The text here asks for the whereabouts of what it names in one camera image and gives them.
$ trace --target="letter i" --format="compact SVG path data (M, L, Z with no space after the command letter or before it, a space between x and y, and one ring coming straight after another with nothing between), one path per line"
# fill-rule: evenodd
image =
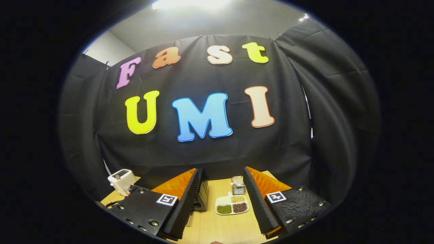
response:
M265 93L268 88L265 86L252 86L246 88L244 92L249 95L252 100L253 116L252 126L256 128L265 127L274 123L274 118L268 110L267 98Z

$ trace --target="green beans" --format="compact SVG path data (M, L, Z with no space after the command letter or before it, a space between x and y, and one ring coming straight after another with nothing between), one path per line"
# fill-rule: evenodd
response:
M230 205L217 206L217 212L219 214L230 214L232 213L232 208Z

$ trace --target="orange letter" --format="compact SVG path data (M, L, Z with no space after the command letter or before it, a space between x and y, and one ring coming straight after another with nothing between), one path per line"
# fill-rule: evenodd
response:
M181 56L178 55L178 51L179 49L175 46L160 51L157 53L157 55L155 55L157 59L152 64L152 67L157 69L165 66L166 64L178 62L181 59Z
M265 127L274 123L274 118L271 117L268 110L267 98L265 93L268 92L268 88L265 86L252 86L246 88L244 92L250 96L253 106L252 126L256 128Z
M228 54L230 49L227 46L210 46L207 49L208 61L212 64L229 64L232 62L232 55Z

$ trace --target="letter m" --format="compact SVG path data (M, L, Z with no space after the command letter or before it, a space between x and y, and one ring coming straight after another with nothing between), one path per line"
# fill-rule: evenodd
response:
M172 106L176 108L179 119L178 141L189 142L194 140L194 134L190 132L190 126L200 138L205 137L208 124L211 122L210 137L223 137L232 134L226 118L225 93L213 93L208 96L202 112L190 98L181 98L173 101Z

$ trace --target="peach letter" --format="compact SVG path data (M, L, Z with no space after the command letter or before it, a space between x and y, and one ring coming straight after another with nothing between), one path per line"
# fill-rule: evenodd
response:
M229 64L232 62L232 55L228 54L230 49L227 46L210 46L207 49L208 61L212 64Z
M140 101L140 97L133 96L125 101L125 106L127 106L127 124L131 132L134 134L146 134L154 128L157 122L156 100L159 94L159 91L151 91L143 95L148 111L148 118L144 123L140 123L137 120L137 103Z
M155 55L157 59L152 64L152 67L157 69L165 66L166 64L178 62L181 59L181 56L178 55L178 51L179 49L175 46L160 51L157 53L157 55Z
M274 123L274 118L270 116L268 110L267 98L265 93L268 92L268 88L265 86L252 86L246 88L244 92L250 96L253 106L252 126L256 128L265 127Z

